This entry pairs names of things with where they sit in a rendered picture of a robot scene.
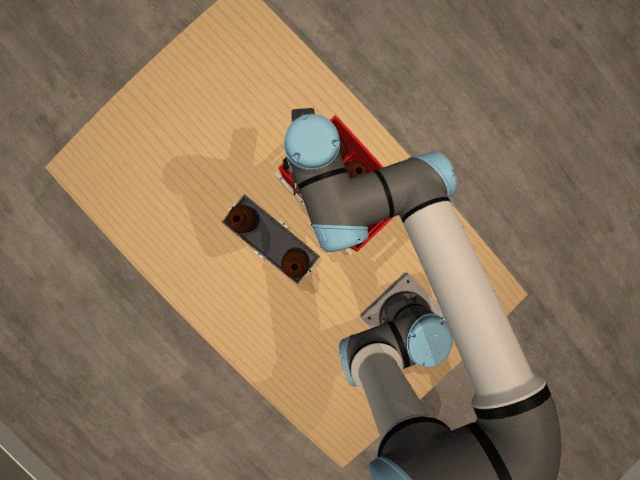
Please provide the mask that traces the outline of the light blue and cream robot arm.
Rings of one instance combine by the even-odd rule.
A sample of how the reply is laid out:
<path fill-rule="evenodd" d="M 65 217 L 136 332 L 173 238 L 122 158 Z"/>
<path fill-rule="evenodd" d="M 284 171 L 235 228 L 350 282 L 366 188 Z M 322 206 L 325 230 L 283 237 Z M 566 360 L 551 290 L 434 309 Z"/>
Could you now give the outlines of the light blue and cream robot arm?
<path fill-rule="evenodd" d="M 557 480 L 554 400 L 532 373 L 449 200 L 457 186 L 449 159 L 430 152 L 349 178 L 335 125 L 314 108 L 292 109 L 291 117 L 284 151 L 321 249 L 360 244 L 367 226 L 399 215 L 446 320 L 420 295 L 401 291 L 383 303 L 379 326 L 339 343 L 347 381 L 365 391 L 381 438 L 372 480 Z M 441 364 L 453 339 L 477 420 L 451 431 L 428 414 L 401 370 Z"/>

